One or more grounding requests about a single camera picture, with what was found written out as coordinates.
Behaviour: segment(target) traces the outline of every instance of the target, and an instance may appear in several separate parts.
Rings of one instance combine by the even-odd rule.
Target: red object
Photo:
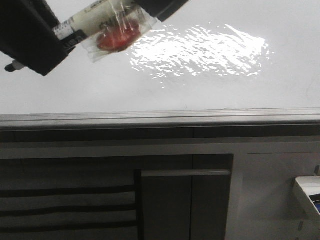
[[[99,49],[108,52],[120,52],[130,47],[140,38],[140,26],[136,20],[126,20],[116,27],[108,27],[97,40]]]

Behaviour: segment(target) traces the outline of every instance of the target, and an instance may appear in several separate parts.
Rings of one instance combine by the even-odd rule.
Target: cabinet handle
[[[195,169],[195,170],[151,170],[141,171],[141,177],[188,177],[188,176],[227,176],[228,169]]]

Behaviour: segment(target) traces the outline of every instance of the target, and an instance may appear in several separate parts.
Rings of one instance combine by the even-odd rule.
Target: small black tip
[[[16,70],[15,67],[12,64],[9,64],[4,69],[9,73],[12,73],[12,72],[14,72]]]

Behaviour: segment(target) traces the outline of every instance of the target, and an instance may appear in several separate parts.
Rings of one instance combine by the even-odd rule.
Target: white container
[[[293,192],[308,217],[320,229],[320,212],[310,199],[310,196],[320,194],[320,176],[297,177]]]

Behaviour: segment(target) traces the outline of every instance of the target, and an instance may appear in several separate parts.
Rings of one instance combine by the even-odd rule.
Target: white tabletop
[[[92,0],[48,0],[60,21]],[[320,108],[319,0],[190,0],[131,49],[0,69],[0,115]],[[10,58],[0,54],[4,67]]]

